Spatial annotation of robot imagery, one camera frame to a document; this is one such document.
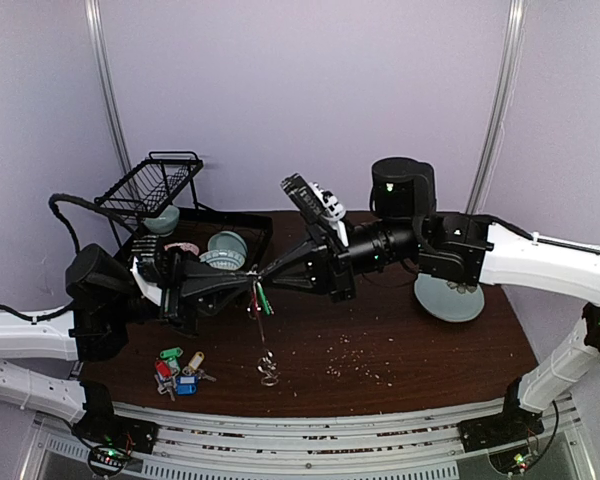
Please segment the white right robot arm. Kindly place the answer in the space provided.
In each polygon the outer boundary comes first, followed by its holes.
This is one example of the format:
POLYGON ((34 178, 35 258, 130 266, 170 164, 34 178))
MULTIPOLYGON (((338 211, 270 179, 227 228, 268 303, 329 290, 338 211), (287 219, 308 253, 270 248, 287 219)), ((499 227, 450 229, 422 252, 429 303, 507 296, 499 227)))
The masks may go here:
POLYGON ((326 294, 354 294, 356 276, 393 263, 413 263, 419 274, 458 286, 514 285, 584 301, 572 332, 549 358, 508 388, 493 419, 499 440, 515 440, 531 414, 600 363, 600 246, 529 233, 491 215, 440 212, 433 167, 405 157, 371 168, 370 224, 346 222, 335 197, 299 175, 283 191, 306 222, 308 236, 260 271, 267 286, 326 294))

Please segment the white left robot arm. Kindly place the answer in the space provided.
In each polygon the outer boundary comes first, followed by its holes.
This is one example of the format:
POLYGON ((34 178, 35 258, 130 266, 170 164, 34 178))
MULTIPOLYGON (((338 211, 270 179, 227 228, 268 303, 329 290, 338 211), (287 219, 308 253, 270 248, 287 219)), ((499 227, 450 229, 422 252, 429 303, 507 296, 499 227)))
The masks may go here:
POLYGON ((128 264, 99 245, 82 248, 65 272, 64 307, 18 312, 0 304, 0 400, 85 426, 103 444, 124 433, 106 386, 60 380, 15 365, 17 359, 100 362, 128 343, 131 324, 158 322, 193 335, 261 276, 214 268, 190 251, 138 240, 128 264))

